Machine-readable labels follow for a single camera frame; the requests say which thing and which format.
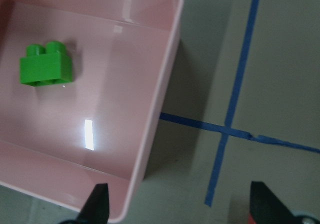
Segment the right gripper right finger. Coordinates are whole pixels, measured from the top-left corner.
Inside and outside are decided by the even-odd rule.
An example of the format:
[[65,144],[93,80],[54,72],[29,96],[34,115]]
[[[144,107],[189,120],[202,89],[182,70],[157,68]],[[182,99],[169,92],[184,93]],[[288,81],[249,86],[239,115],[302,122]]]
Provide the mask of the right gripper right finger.
[[262,181],[252,181],[249,197],[250,224],[297,224],[292,212]]

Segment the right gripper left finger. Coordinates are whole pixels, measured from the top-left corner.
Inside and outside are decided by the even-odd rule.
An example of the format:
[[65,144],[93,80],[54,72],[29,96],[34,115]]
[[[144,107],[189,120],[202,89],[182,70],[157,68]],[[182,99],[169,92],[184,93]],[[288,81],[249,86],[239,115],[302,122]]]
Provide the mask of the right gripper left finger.
[[110,217],[107,183],[96,184],[76,218],[77,224],[107,224]]

